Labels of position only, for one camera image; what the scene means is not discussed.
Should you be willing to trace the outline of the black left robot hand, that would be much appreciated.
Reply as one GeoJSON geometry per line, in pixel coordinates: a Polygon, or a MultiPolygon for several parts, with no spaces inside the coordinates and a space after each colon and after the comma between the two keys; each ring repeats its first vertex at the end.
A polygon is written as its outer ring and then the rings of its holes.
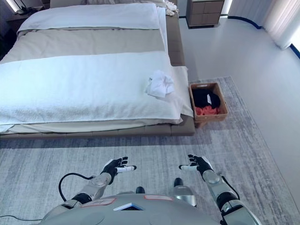
{"type": "Polygon", "coordinates": [[[127,165],[127,163],[128,157],[111,159],[105,164],[101,173],[110,174],[111,179],[113,180],[118,173],[131,172],[137,169],[136,165],[127,165]]]}

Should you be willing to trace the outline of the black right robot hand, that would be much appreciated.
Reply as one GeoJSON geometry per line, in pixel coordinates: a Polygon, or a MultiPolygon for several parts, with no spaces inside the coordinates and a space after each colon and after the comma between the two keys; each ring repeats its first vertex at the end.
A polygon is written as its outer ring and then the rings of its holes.
{"type": "Polygon", "coordinates": [[[184,171],[198,171],[201,175],[205,171],[212,170],[213,168],[206,157],[199,157],[196,155],[188,154],[190,161],[189,165],[179,165],[179,169],[184,171]]]}

